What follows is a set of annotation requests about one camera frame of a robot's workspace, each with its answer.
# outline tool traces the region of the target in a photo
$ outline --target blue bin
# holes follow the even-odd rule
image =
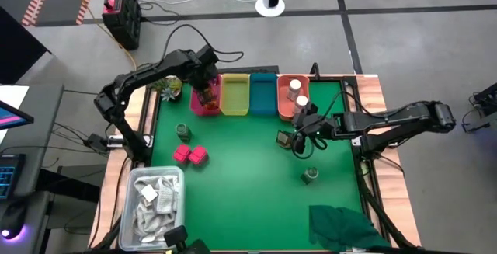
[[[277,81],[274,74],[250,75],[250,107],[255,115],[277,115]]]

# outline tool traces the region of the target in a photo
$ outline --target plastic bin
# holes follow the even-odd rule
[[[221,83],[221,111],[224,115],[249,112],[250,76],[224,74]]]
[[[299,96],[309,98],[309,78],[304,75],[281,75],[278,78],[278,112],[283,121],[291,121],[294,118],[295,102],[287,98],[288,88],[292,79],[298,79],[302,83]]]
[[[221,94],[221,76],[217,75],[210,85],[214,89],[214,95],[217,97],[217,105],[220,105],[220,94]],[[195,90],[192,88],[192,95],[189,99],[189,108],[198,116],[213,116],[218,115],[221,109],[218,107],[215,110],[206,110],[201,104],[196,95]]]
[[[126,201],[121,216],[119,232],[119,247],[124,251],[170,249],[174,245],[168,246],[165,242],[141,243],[139,237],[134,234],[133,216],[138,205],[139,192],[134,188],[133,184],[141,176],[178,176],[180,190],[178,193],[178,210],[174,226],[178,227],[185,222],[185,176],[183,175],[183,171],[176,166],[133,169],[127,181]]]
[[[276,115],[278,113],[278,77],[271,74],[250,75],[250,113]]]

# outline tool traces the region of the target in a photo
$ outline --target orange tray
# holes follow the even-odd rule
[[[292,121],[294,118],[295,102],[287,98],[290,81],[298,79],[301,84],[301,92],[299,96],[309,98],[309,78],[304,75],[281,75],[278,78],[278,113],[283,121]]]

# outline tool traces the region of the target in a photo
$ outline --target red battery box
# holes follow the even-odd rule
[[[137,0],[104,0],[103,23],[126,50],[138,48],[141,9]]]

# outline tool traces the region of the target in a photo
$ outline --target keyboard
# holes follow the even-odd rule
[[[0,200],[10,198],[24,165],[24,154],[0,155]]]

